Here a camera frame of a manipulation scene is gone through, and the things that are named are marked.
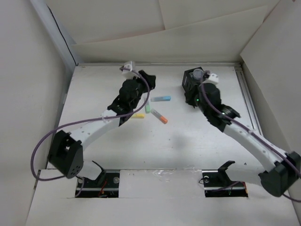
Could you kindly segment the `clear jar of paper clips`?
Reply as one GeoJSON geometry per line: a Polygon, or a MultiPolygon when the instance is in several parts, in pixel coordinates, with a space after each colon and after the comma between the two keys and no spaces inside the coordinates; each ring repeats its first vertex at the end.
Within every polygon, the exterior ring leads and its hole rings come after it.
{"type": "Polygon", "coordinates": [[[192,77],[195,80],[201,80],[204,75],[204,71],[200,68],[196,68],[193,70],[192,77]]]}

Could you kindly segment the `black two-slot organizer box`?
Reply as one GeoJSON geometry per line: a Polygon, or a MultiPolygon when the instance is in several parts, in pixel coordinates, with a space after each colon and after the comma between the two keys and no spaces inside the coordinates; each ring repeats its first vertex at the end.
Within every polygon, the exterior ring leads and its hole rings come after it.
{"type": "Polygon", "coordinates": [[[200,80],[195,80],[192,77],[192,73],[193,73],[194,69],[196,69],[196,68],[188,69],[188,70],[184,71],[183,79],[182,79],[182,87],[183,87],[185,93],[187,93],[188,91],[192,90],[192,88],[195,85],[200,84],[200,80]]]}

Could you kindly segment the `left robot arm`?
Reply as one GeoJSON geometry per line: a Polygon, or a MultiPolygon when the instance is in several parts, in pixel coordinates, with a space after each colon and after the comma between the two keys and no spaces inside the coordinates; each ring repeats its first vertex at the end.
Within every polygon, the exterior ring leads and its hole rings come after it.
{"type": "Polygon", "coordinates": [[[84,160],[85,149],[112,129],[129,120],[144,93],[155,89],[156,76],[140,70],[137,75],[123,82],[119,95],[101,114],[100,120],[89,121],[70,132],[63,130],[54,136],[48,153],[48,162],[66,178],[87,178],[93,186],[101,186],[105,170],[95,161],[84,160]]]}

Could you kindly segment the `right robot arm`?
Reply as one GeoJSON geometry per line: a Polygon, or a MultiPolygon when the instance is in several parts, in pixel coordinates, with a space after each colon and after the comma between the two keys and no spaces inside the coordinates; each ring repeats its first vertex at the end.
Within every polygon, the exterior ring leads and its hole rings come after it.
{"type": "Polygon", "coordinates": [[[185,90],[185,101],[198,107],[207,121],[236,140],[263,166],[255,172],[253,184],[261,185],[270,195],[280,197],[301,178],[301,156],[274,146],[236,119],[240,114],[222,104],[220,90],[212,83],[195,84],[185,90]]]}

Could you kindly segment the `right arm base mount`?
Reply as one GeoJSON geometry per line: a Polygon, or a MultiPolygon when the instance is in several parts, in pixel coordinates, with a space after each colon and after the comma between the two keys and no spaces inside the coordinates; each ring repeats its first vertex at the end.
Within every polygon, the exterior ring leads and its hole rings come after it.
{"type": "Polygon", "coordinates": [[[234,163],[235,161],[227,161],[218,169],[202,170],[202,177],[198,183],[204,187],[204,194],[206,198],[248,198],[245,182],[232,181],[226,174],[226,170],[234,163]]]}

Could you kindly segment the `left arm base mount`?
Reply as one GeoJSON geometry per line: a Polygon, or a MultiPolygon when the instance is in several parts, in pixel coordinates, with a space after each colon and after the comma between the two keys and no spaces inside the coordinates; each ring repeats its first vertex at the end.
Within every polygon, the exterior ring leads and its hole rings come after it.
{"type": "Polygon", "coordinates": [[[93,161],[101,173],[96,180],[77,177],[75,198],[118,198],[120,170],[106,170],[93,161]]]}

